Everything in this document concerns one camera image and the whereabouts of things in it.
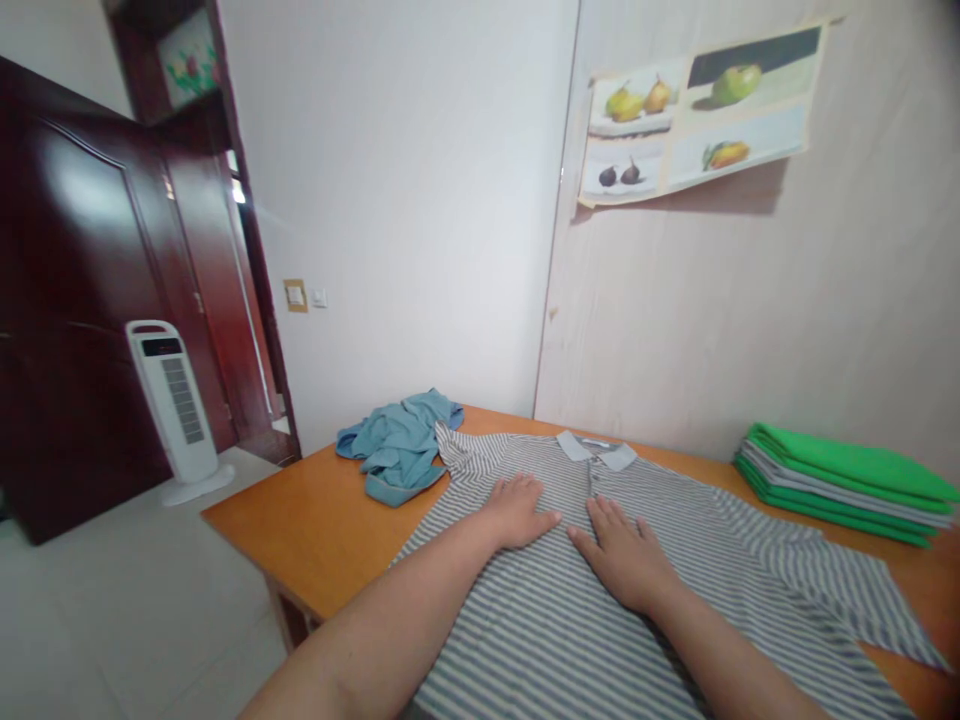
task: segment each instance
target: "floor tile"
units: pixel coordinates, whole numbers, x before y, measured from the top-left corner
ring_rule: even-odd
[[[32,549],[13,522],[0,524],[0,715],[122,720],[95,660],[50,597]]]
[[[273,613],[267,613],[167,709],[162,720],[237,717],[286,656],[277,622]]]
[[[153,720],[269,607],[260,574],[199,517],[277,471],[233,448],[237,478],[173,508],[157,489],[35,548],[56,607],[132,720]]]

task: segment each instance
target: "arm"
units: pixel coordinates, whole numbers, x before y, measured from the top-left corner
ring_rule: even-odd
[[[570,527],[573,544],[620,604],[647,615],[663,631],[718,718],[828,717],[683,584],[646,522],[638,518],[634,524],[602,496],[587,501],[587,512],[599,544]]]
[[[560,522],[537,513],[532,475],[497,482],[484,507],[368,585],[325,622],[244,711],[254,718],[393,717],[440,654],[484,565]]]

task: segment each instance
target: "pear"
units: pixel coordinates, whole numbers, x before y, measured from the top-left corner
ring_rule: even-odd
[[[643,101],[643,111],[647,113],[647,115],[655,115],[658,112],[663,112],[667,103],[670,102],[671,92],[670,86],[661,80],[658,74],[657,81],[653,84],[653,87],[650,88],[650,92],[647,93],[647,99]]]
[[[613,165],[600,173],[600,184],[604,187],[610,187],[617,181],[617,168]]]
[[[640,115],[643,109],[643,96],[628,94],[620,101],[611,117],[614,122],[629,122]]]
[[[620,176],[620,182],[624,185],[636,185],[644,180],[645,178],[640,177],[640,168],[633,162],[633,155],[631,155],[630,167],[623,171],[623,175]]]
[[[627,84],[630,81],[627,80],[623,85],[620,86],[620,89],[613,93],[610,97],[607,98],[607,104],[604,109],[607,111],[607,115],[613,117],[613,114],[617,111],[617,108],[620,106],[624,100],[627,99],[627,96],[630,94],[630,91],[627,90]]]

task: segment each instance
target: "light switch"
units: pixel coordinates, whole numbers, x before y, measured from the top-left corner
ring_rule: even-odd
[[[287,288],[287,302],[291,305],[303,305],[303,290],[296,285]]]
[[[303,280],[284,280],[283,289],[287,295],[287,310],[290,312],[309,312],[307,290]]]
[[[327,307],[327,291],[325,288],[310,291],[310,304],[314,307]]]

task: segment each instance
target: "light wood wall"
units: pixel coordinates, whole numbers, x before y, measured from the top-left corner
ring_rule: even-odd
[[[831,14],[810,150],[577,209],[588,79]],[[583,0],[535,417],[729,459],[748,425],[960,479],[960,65],[932,0]]]

